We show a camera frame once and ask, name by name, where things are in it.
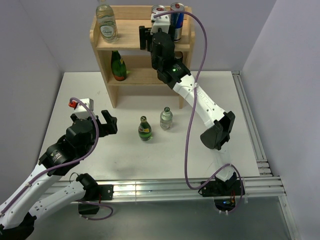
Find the red bull can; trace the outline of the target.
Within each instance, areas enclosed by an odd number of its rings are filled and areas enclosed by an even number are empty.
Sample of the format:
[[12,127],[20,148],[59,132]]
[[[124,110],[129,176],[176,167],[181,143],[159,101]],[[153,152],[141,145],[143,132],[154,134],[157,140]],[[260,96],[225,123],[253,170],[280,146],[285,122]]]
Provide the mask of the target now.
[[164,5],[153,5],[151,7],[151,14],[157,14],[158,12],[165,12],[166,7]]
[[175,2],[170,5],[170,10],[173,12],[170,15],[171,25],[174,26],[174,39],[175,43],[179,42],[182,38],[182,29],[184,22],[185,6],[182,3]]

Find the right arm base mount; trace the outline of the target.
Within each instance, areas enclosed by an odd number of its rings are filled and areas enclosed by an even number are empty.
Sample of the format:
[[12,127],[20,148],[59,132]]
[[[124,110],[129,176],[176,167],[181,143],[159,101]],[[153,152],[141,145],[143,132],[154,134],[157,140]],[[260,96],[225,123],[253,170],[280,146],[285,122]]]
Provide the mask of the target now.
[[215,207],[218,211],[228,213],[236,208],[236,197],[244,197],[246,192],[240,180],[236,180],[231,186],[220,180],[214,180],[200,188],[198,193],[204,198],[218,198],[213,200]]

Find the Red Bull can front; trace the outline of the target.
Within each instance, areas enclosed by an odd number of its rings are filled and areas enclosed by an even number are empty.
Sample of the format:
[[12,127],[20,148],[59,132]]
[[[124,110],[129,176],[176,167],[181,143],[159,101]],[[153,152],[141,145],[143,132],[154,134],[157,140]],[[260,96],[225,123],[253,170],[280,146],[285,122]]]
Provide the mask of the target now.
[[165,12],[166,7],[164,5],[153,5],[151,7],[151,14],[157,14],[158,12]]

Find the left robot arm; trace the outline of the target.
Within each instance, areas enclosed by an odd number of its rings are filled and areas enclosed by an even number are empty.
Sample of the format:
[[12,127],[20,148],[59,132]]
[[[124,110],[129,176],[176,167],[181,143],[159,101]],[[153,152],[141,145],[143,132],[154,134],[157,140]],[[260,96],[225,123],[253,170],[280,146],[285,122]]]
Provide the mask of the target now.
[[40,197],[93,148],[96,137],[118,132],[117,118],[103,110],[105,123],[91,117],[70,117],[72,125],[57,142],[39,158],[26,181],[0,206],[0,238],[25,240],[35,229],[35,223],[74,201],[97,201],[101,196],[98,183],[88,173],[82,173],[67,187],[41,199]]

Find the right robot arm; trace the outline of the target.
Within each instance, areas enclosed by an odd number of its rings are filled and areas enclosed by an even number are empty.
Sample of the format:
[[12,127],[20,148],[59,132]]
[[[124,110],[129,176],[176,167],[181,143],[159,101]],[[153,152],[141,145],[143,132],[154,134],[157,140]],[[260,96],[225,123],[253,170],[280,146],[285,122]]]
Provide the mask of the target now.
[[157,78],[192,106],[192,116],[197,113],[202,119],[206,130],[200,135],[201,142],[208,149],[220,151],[230,140],[235,114],[219,107],[196,83],[190,70],[175,57],[170,34],[161,29],[152,33],[150,27],[140,26],[139,42],[141,50],[150,52]]

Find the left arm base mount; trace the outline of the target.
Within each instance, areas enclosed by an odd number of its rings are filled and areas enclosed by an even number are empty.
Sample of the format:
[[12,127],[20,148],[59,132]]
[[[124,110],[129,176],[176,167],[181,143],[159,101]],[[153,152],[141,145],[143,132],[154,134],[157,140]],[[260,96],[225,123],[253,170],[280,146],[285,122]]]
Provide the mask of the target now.
[[[98,202],[99,204],[101,204],[102,201],[110,201],[113,198],[113,187],[114,186],[112,184],[98,185],[87,190],[81,201]],[[99,210],[100,206],[88,203],[78,204],[78,213],[80,215],[96,215]]]

